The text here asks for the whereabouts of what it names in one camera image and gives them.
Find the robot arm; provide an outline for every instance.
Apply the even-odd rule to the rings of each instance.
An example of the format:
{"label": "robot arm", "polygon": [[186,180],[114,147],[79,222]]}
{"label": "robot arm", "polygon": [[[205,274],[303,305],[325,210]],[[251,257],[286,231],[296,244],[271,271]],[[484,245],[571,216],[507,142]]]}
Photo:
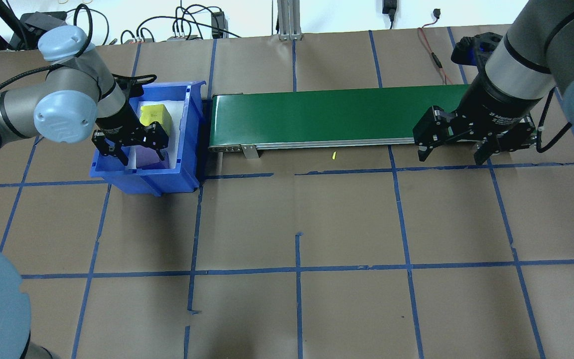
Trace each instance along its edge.
{"label": "robot arm", "polygon": [[[168,139],[159,131],[160,125],[141,125],[128,102],[130,96],[142,95],[143,82],[116,80],[93,44],[73,57],[85,41],[83,30],[71,25],[41,37],[39,51],[44,59],[63,66],[50,71],[41,84],[0,92],[0,149],[38,134],[60,143],[79,142],[90,136],[95,122],[101,131],[94,132],[93,142],[100,153],[118,157],[124,164],[128,159],[122,146],[142,145],[157,152],[166,148]],[[155,79],[148,76],[150,82]]]}
{"label": "robot arm", "polygon": [[574,0],[530,0],[500,38],[490,41],[496,43],[488,61],[478,61],[480,73],[458,108],[448,113],[432,106],[414,127],[421,161],[435,147],[460,140],[477,141],[477,164],[528,148],[536,140],[529,111],[555,84],[574,125]]}

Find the black cable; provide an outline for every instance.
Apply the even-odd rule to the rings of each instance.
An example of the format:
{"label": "black cable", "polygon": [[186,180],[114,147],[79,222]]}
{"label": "black cable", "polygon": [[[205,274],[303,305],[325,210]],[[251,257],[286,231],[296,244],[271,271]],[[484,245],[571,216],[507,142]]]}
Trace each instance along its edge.
{"label": "black cable", "polygon": [[151,84],[152,82],[155,82],[157,79],[156,75],[154,75],[154,74],[140,75],[140,76],[122,76],[122,75],[117,75],[116,73],[112,73],[112,76],[114,76],[115,79],[121,79],[121,80],[149,79],[149,80],[142,82],[141,84],[143,84],[143,85]]}
{"label": "black cable", "polygon": [[[183,14],[181,15],[181,18],[185,18],[185,14],[189,14],[189,16],[192,17],[192,20],[194,20],[194,22],[196,22],[196,18],[194,17],[194,13],[196,13],[196,12],[194,12],[194,13],[189,13],[189,11],[187,11],[187,10],[189,9],[189,7],[188,7],[188,8],[184,8],[184,7],[182,7],[182,6],[178,6],[178,7],[176,7],[176,9],[174,10],[174,16],[176,16],[176,17],[178,17],[178,9],[183,10]],[[176,23],[176,29],[178,30],[178,21],[175,20],[174,23]],[[189,23],[188,25],[189,25],[189,34],[187,35],[187,37],[186,37],[185,39],[189,39],[189,36],[192,34],[192,24]],[[203,32],[201,32],[201,28],[197,25],[197,26],[196,26],[196,29],[198,29],[198,36],[199,36],[200,38],[203,38]],[[181,23],[180,23],[180,32],[184,32],[184,33],[185,33],[185,29],[183,28],[183,22],[182,22],[182,21],[181,21]]]}
{"label": "black cable", "polygon": [[[6,0],[6,4],[7,4],[8,8],[10,9],[10,11],[12,11],[12,13],[14,14],[14,10],[10,6],[10,2],[8,0]],[[19,20],[18,25],[19,25],[19,29],[21,30],[21,34],[23,36],[23,48],[25,50],[27,50],[28,49],[28,38],[25,35],[26,29],[23,28],[23,23],[21,23],[21,20]]]}
{"label": "black cable", "polygon": [[[137,31],[138,31],[139,29],[141,29],[141,27],[142,27],[146,22],[148,22],[148,21],[150,21],[150,20],[154,20],[154,19],[156,19],[156,18],[173,18],[173,19],[177,19],[177,17],[174,17],[174,16],[165,16],[165,15],[152,16],[151,18],[146,18],[145,20],[143,20],[143,22],[141,22],[141,23],[139,24],[139,26],[137,27]],[[237,38],[240,38],[239,35],[234,34],[233,32],[229,32],[229,31],[227,31],[227,30],[225,30],[225,29],[220,29],[220,28],[218,28],[218,27],[206,25],[205,23],[200,23],[200,22],[196,22],[196,21],[187,20],[186,18],[185,18],[185,19],[182,19],[182,20],[183,20],[183,21],[190,22],[190,23],[195,23],[196,25],[202,25],[202,26],[204,26],[204,27],[209,27],[210,29],[219,30],[219,31],[221,31],[221,32],[225,32],[226,34],[230,34],[230,35],[232,35],[232,36],[236,36]]]}
{"label": "black cable", "polygon": [[[75,8],[70,9],[70,10],[66,11],[66,13],[70,13],[70,12],[73,12],[75,10],[76,10]],[[107,31],[105,32],[105,39],[103,39],[103,43],[102,43],[102,45],[105,45],[105,43],[107,43],[107,41],[108,41],[108,38],[110,37],[110,22],[108,21],[108,18],[107,18],[107,16],[105,16],[104,13],[97,11],[95,9],[90,9],[90,11],[97,13],[97,14],[100,14],[100,16],[103,16],[103,18],[105,19],[105,26],[107,28]],[[77,17],[76,16],[73,18],[72,22],[73,22],[74,26],[77,25]]]}
{"label": "black cable", "polygon": [[[176,20],[174,20],[174,22],[172,23],[172,30],[174,30],[174,26],[176,26],[176,31],[178,32],[178,36],[180,36],[180,34],[182,32],[184,32],[184,30],[182,30],[183,28],[183,22],[188,22],[188,20],[186,18],[175,18]],[[188,23],[189,25],[189,32],[187,33],[187,36],[185,37],[185,39],[189,39],[190,36],[192,36],[192,24]]]}
{"label": "black cable", "polygon": [[152,34],[152,31],[150,31],[150,29],[148,29],[147,27],[141,27],[141,38],[143,38],[143,41],[145,41],[145,35],[143,35],[143,30],[147,30],[148,32],[150,32],[150,36],[152,37],[152,42],[156,42],[154,40],[154,34]]}
{"label": "black cable", "polygon": [[[75,54],[74,57],[79,57],[81,54],[83,54],[84,51],[86,51],[86,48],[88,47],[88,45],[90,45],[90,41],[92,41],[92,14],[89,11],[90,9],[88,9],[88,7],[85,4],[79,4],[79,6],[77,6],[77,12],[80,9],[86,9],[86,12],[88,14],[89,29],[88,29],[88,36],[86,38],[86,41],[84,42],[84,45],[78,50],[77,54]],[[9,78],[8,80],[5,80],[4,82],[2,82],[0,84],[0,91],[3,88],[5,88],[6,86],[8,86],[9,84],[13,83],[14,81],[17,81],[19,79],[23,79],[23,77],[33,75],[35,73],[39,73],[39,72],[43,72],[43,71],[57,70],[57,68],[62,68],[62,67],[64,67],[64,65],[62,65],[60,63],[56,63],[56,64],[51,64],[48,66],[39,67],[39,68],[35,68],[34,70],[29,70],[29,71],[20,73],[19,75],[15,75],[15,76]]]}
{"label": "black cable", "polygon": [[130,36],[132,36],[132,39],[134,39],[134,41],[137,40],[137,37],[134,36],[134,32],[132,32],[132,31],[130,31],[130,30],[123,30],[123,32],[121,32],[121,43],[123,43],[123,35],[125,35],[126,32],[127,32],[128,34],[130,34]]}
{"label": "black cable", "polygon": [[544,109],[542,110],[542,116],[540,117],[540,123],[537,125],[537,134],[536,134],[536,138],[535,138],[535,150],[537,150],[538,153],[544,153],[548,150],[551,149],[551,147],[553,145],[555,145],[556,143],[558,143],[558,141],[562,138],[562,136],[564,136],[564,134],[566,134],[566,132],[568,132],[568,130],[570,130],[570,128],[573,126],[572,123],[567,122],[567,124],[564,125],[564,127],[562,127],[562,129],[558,132],[558,134],[556,134],[553,139],[548,143],[548,145],[542,147],[542,131],[544,130],[544,120],[546,120],[546,114],[549,111],[549,106],[551,106],[551,100],[553,98],[553,93],[555,92],[555,89],[552,89],[549,92],[549,96],[546,98],[546,104],[544,105]]}
{"label": "black cable", "polygon": [[88,15],[88,36],[86,38],[86,42],[84,42],[84,45],[78,50],[77,54],[75,54],[75,57],[79,57],[81,54],[86,52],[86,48],[88,47],[88,45],[90,45],[90,42],[92,41],[92,32],[93,32],[92,12],[90,11],[90,8],[87,7],[86,4],[79,4],[75,9],[75,18],[77,18],[79,11],[81,9],[86,9],[86,13]]}
{"label": "black cable", "polygon": [[219,9],[219,11],[223,11],[223,9],[221,9],[221,8],[218,7],[218,6],[203,6],[203,5],[200,5],[200,4],[192,4],[192,5],[190,5],[190,6],[187,7],[187,11],[189,11],[189,9],[192,8],[192,7],[194,7],[194,6],[200,7],[201,9],[198,10],[198,11],[194,11],[193,13],[189,13],[189,12],[188,12],[189,14],[200,13],[200,12],[203,11],[203,10],[207,10],[207,11],[209,11],[209,13],[212,15],[212,18],[214,18],[214,20],[216,21],[216,27],[221,27],[221,24],[218,22],[218,18],[216,17],[216,15],[214,14],[214,12],[213,12],[212,10],[210,10],[210,8],[215,7],[215,8],[217,8],[217,9]]}

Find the cable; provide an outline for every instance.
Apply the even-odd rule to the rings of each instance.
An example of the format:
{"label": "cable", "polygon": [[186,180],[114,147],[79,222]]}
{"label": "cable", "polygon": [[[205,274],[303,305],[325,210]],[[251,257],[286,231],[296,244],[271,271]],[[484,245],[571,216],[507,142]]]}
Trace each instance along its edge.
{"label": "cable", "polygon": [[[139,24],[139,26],[137,27],[137,31],[138,31],[139,29],[141,29],[141,27],[142,27],[146,22],[148,22],[148,21],[150,21],[150,20],[154,20],[154,19],[156,19],[156,18],[173,18],[173,19],[177,19],[177,17],[174,17],[174,16],[165,16],[165,15],[152,16],[151,18],[146,18],[145,20],[143,20],[143,22],[141,22],[141,23]],[[230,34],[230,35],[232,35],[232,36],[236,36],[237,38],[240,38],[239,35],[234,34],[233,32],[229,32],[229,31],[227,31],[227,30],[225,30],[225,29],[220,29],[220,28],[218,28],[218,27],[206,25],[206,24],[204,24],[204,23],[187,20],[186,18],[185,18],[185,19],[182,19],[182,20],[183,20],[183,21],[190,22],[190,23],[195,23],[196,25],[201,25],[201,26],[204,26],[204,27],[209,27],[210,29],[219,30],[219,31],[221,31],[221,32],[225,32],[226,34]]]}
{"label": "cable", "polygon": [[88,47],[88,45],[90,45],[90,42],[92,41],[92,32],[93,32],[92,12],[90,11],[90,8],[87,7],[86,4],[79,4],[75,9],[75,19],[79,15],[79,11],[81,9],[86,9],[86,13],[88,15],[88,36],[86,38],[86,42],[84,42],[84,45],[78,50],[77,54],[75,54],[75,57],[79,57],[81,54],[86,52],[86,48]]}
{"label": "cable", "polygon": [[551,149],[558,141],[570,130],[573,126],[572,123],[567,122],[567,124],[562,127],[562,129],[556,134],[553,139],[548,143],[548,145],[542,147],[542,131],[544,131],[544,120],[546,120],[546,114],[549,111],[549,106],[551,106],[551,100],[553,98],[553,93],[555,92],[555,88],[551,89],[549,92],[549,96],[546,98],[546,104],[544,105],[544,109],[542,110],[542,116],[540,117],[540,123],[537,125],[537,134],[535,138],[535,150],[538,153],[544,153]]}
{"label": "cable", "polygon": [[126,32],[127,32],[128,34],[130,34],[130,36],[132,36],[132,39],[134,39],[134,41],[137,40],[137,37],[134,36],[134,32],[132,32],[132,31],[130,31],[130,30],[123,30],[123,32],[121,32],[121,43],[123,43],[123,35],[125,35]]}
{"label": "cable", "polygon": [[121,79],[121,80],[149,79],[149,80],[142,82],[143,85],[151,84],[152,82],[155,82],[157,79],[156,75],[154,75],[154,74],[141,75],[141,76],[122,76],[122,75],[117,75],[116,73],[112,73],[112,76],[114,76],[115,79]]}
{"label": "cable", "polygon": [[[196,6],[196,7],[200,7],[201,9],[198,10],[198,11],[194,11],[193,13],[190,13],[190,12],[189,12],[189,9],[191,9],[192,7],[195,7],[195,6]],[[218,23],[218,18],[216,17],[216,15],[214,14],[214,12],[213,12],[212,10],[210,10],[210,7],[205,7],[205,6],[200,5],[200,4],[192,4],[192,5],[188,6],[187,9],[185,9],[185,10],[188,11],[187,13],[192,16],[192,19],[193,19],[194,21],[196,21],[196,19],[194,18],[194,15],[193,15],[193,14],[200,13],[200,12],[203,11],[203,10],[207,10],[207,11],[210,13],[211,18],[213,18],[213,19],[216,21],[216,27],[221,27],[221,24]]]}
{"label": "cable", "polygon": [[[194,17],[194,13],[190,13],[189,7],[188,8],[184,8],[182,6],[178,6],[176,7],[176,9],[174,9],[174,16],[176,16],[178,18],[178,9],[183,10],[183,14],[181,15],[180,19],[185,19],[185,14],[189,14],[189,16],[192,17],[192,20],[194,20],[194,22],[196,22],[196,18]],[[176,29],[178,30],[178,20],[174,20],[174,23],[176,24]],[[187,37],[185,39],[189,39],[190,35],[192,35],[192,24],[189,23],[189,34],[187,34]],[[203,38],[203,32],[201,32],[201,28],[197,25],[196,29],[198,29],[198,37]],[[181,21],[180,23],[180,32],[185,33],[185,29],[183,28],[183,22]]]}
{"label": "cable", "polygon": [[[88,45],[90,45],[90,41],[92,41],[92,13],[89,11],[90,9],[88,9],[88,7],[86,5],[79,4],[79,6],[77,6],[75,14],[77,14],[78,11],[81,9],[86,9],[86,12],[88,14],[88,26],[89,26],[88,36],[86,38],[86,41],[84,42],[84,45],[77,51],[77,54],[75,54],[74,57],[79,57],[81,54],[83,54],[84,51],[86,51],[86,48],[88,47]],[[15,76],[9,78],[8,80],[5,80],[4,82],[2,82],[0,84],[0,91],[3,88],[5,88],[6,86],[8,86],[9,84],[13,83],[14,81],[17,81],[19,79],[23,79],[23,77],[33,75],[35,73],[39,73],[39,72],[43,72],[43,71],[57,70],[57,68],[62,68],[62,67],[64,67],[63,64],[56,63],[56,64],[51,64],[48,66],[39,67],[39,68],[35,68],[34,70],[29,70],[29,71],[20,73],[19,75],[15,75]]]}
{"label": "cable", "polygon": [[174,31],[174,26],[176,26],[176,31],[178,32],[178,36],[180,37],[180,34],[183,33],[185,34],[185,30],[179,30],[178,29],[178,21],[180,21],[180,26],[181,29],[183,28],[183,22],[187,22],[187,25],[189,25],[189,32],[187,33],[187,36],[185,37],[185,39],[189,39],[190,36],[192,36],[192,24],[189,23],[189,20],[187,20],[186,18],[175,18],[176,20],[174,20],[174,22],[172,23],[172,30]]}
{"label": "cable", "polygon": [[[10,2],[8,0],[6,0],[6,4],[7,4],[8,8],[10,9],[10,11],[12,11],[12,13],[14,14],[14,10],[10,6]],[[23,23],[21,23],[21,20],[19,20],[19,22],[17,24],[19,25],[19,29],[21,30],[21,34],[23,36],[23,49],[27,50],[28,49],[28,38],[25,35],[25,29],[23,29]]]}
{"label": "cable", "polygon": [[433,63],[435,63],[435,65],[437,66],[437,71],[442,72],[442,74],[444,75],[444,84],[446,85],[446,82],[448,80],[452,85],[453,81],[451,81],[451,78],[446,74],[446,71],[442,67],[442,63],[440,62],[440,59],[437,58],[437,55],[435,54],[435,52],[433,52],[433,49],[431,48],[431,44],[429,44],[429,41],[427,39],[427,35],[424,34],[424,27],[429,26],[429,25],[435,25],[435,23],[437,23],[437,21],[440,19],[440,9],[433,9],[433,16],[435,16],[435,21],[425,23],[424,25],[422,25],[422,27],[418,27],[418,30],[419,30],[420,34],[422,34],[422,37],[424,38],[424,42],[427,44],[427,47],[429,48],[429,52],[431,54],[431,58],[433,59]]}
{"label": "cable", "polygon": [[145,42],[145,35],[143,35],[143,30],[147,30],[148,32],[150,32],[150,36],[152,37],[152,42],[156,42],[154,40],[154,34],[152,34],[152,31],[150,31],[150,29],[148,29],[147,27],[141,27],[141,38],[143,38],[143,42]]}
{"label": "cable", "polygon": [[[70,9],[70,10],[66,11],[66,13],[70,13],[70,12],[73,12],[75,10],[76,10],[76,8]],[[90,9],[90,11],[97,13],[97,14],[100,14],[100,16],[103,16],[103,18],[105,19],[105,26],[107,28],[107,31],[105,32],[105,39],[103,39],[103,43],[102,43],[102,45],[105,45],[105,43],[107,43],[107,41],[108,41],[108,38],[110,37],[110,22],[108,21],[108,18],[107,18],[107,16],[105,16],[104,13],[97,11],[95,9]],[[76,26],[77,25],[77,16],[74,16],[72,21],[73,21],[73,25]]]}

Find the power adapter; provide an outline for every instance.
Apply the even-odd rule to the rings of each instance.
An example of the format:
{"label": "power adapter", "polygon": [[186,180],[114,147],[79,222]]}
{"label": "power adapter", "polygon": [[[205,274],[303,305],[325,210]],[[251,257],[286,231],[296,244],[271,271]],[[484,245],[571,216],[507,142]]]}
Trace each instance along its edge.
{"label": "power adapter", "polygon": [[398,10],[398,0],[382,0],[382,13],[389,14],[389,20],[394,22],[396,17],[396,10]]}

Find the table surface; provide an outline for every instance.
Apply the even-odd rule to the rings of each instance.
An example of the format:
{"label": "table surface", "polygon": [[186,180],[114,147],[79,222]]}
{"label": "table surface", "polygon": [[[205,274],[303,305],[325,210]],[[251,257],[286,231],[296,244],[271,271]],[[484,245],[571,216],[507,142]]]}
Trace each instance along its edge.
{"label": "table surface", "polygon": [[[465,84],[454,41],[506,29],[426,33]],[[204,100],[442,82],[416,30],[98,51],[121,75],[206,80]],[[0,83],[44,64],[0,52]],[[469,146],[211,155],[198,190],[156,198],[89,178],[88,141],[19,141],[0,150],[0,250],[32,340],[63,358],[574,358],[574,134],[484,166]]]}

